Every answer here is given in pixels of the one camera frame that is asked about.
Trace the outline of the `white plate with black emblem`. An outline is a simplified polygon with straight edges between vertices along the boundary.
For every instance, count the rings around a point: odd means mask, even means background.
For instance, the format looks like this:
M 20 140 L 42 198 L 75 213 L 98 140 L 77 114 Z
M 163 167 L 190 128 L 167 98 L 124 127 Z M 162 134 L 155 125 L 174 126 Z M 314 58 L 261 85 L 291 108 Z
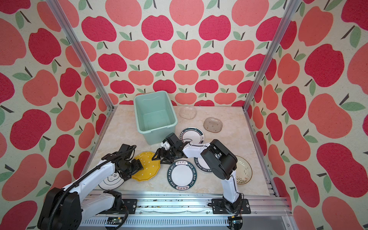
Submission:
M 120 177 L 118 173 L 113 173 L 112 175 L 105 178 L 98 186 L 102 190 L 115 190 L 122 186 L 124 180 Z

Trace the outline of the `green red rimmed white plate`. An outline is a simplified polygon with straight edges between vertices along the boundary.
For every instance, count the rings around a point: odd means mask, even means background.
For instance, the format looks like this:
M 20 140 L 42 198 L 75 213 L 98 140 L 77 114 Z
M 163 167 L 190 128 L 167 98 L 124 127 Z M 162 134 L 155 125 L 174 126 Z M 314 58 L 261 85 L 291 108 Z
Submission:
M 192 144 L 202 144 L 205 141 L 205 135 L 202 130 L 196 127 L 187 127 L 179 135 L 182 141 L 190 141 Z

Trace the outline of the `yellow dotted plate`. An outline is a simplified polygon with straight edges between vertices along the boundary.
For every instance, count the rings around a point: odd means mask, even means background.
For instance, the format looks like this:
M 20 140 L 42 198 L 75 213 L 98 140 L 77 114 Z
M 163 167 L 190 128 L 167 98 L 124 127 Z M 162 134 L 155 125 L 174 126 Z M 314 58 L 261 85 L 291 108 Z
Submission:
M 132 176 L 136 181 L 148 181 L 153 178 L 159 171 L 161 167 L 160 160 L 153 161 L 152 158 L 155 153 L 151 151 L 142 152 L 138 156 L 136 156 L 135 160 L 140 160 L 143 170 L 140 170 L 136 174 Z

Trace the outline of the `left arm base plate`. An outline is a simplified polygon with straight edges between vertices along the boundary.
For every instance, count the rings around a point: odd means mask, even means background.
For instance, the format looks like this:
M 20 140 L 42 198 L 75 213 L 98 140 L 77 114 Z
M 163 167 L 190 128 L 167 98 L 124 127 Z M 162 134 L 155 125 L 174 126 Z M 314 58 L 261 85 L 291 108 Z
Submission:
M 135 214 L 137 201 L 137 199 L 116 199 L 110 209 L 100 214 Z

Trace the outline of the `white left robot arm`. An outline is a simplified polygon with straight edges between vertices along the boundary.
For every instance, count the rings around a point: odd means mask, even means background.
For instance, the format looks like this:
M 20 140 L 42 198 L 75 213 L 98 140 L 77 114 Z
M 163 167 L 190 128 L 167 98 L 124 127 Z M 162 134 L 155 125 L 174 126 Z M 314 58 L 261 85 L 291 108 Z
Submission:
M 63 188 L 53 188 L 45 198 L 37 223 L 40 230 L 76 230 L 87 219 L 100 214 L 121 214 L 120 228 L 128 218 L 122 194 L 113 189 L 104 191 L 95 198 L 86 200 L 104 179 L 118 174 L 123 181 L 143 169 L 139 160 L 133 158 L 136 145 L 122 144 L 114 153 L 105 155 L 93 169 Z

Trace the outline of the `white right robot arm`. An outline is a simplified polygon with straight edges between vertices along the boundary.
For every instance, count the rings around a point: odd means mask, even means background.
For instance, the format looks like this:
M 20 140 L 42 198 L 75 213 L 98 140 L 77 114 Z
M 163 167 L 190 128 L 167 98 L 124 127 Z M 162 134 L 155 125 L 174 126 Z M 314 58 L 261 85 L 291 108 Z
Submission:
M 168 135 L 152 157 L 161 164 L 173 164 L 182 158 L 202 158 L 214 175 L 221 180 L 224 207 L 230 214 L 240 214 L 243 196 L 236 184 L 236 156 L 218 139 L 210 143 L 192 144 L 184 142 L 174 133 Z

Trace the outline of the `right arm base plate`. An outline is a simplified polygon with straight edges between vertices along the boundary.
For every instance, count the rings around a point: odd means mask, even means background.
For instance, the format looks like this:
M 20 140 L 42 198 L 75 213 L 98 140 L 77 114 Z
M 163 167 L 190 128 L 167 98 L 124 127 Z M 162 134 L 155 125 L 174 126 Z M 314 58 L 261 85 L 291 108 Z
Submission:
M 251 208 L 249 205 L 248 199 L 239 198 L 234 203 L 226 200 L 225 198 L 221 199 L 212 199 L 208 206 L 212 208 L 213 214 L 229 214 L 229 215 L 237 215 L 237 214 L 251 214 Z

